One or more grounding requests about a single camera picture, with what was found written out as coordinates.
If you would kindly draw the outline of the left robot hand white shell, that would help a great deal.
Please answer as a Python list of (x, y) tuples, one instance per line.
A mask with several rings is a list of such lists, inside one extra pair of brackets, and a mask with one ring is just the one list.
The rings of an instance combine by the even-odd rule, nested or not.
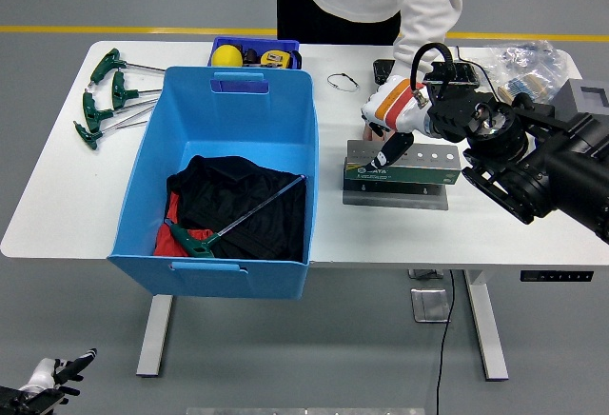
[(94, 347), (74, 360), (44, 358), (19, 390), (30, 396), (51, 389), (59, 390), (66, 395), (78, 396), (80, 391), (67, 386), (67, 382), (81, 382), (83, 380), (81, 372), (93, 362), (97, 353), (98, 350)]

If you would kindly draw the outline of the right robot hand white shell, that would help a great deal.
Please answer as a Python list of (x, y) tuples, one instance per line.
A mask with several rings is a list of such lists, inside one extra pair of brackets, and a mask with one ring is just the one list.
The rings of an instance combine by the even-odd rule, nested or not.
[(427, 112), (431, 109), (427, 89), (400, 75), (389, 76), (362, 107), (362, 117), (375, 132), (392, 131), (366, 171), (394, 164), (414, 143), (414, 132), (430, 134)]

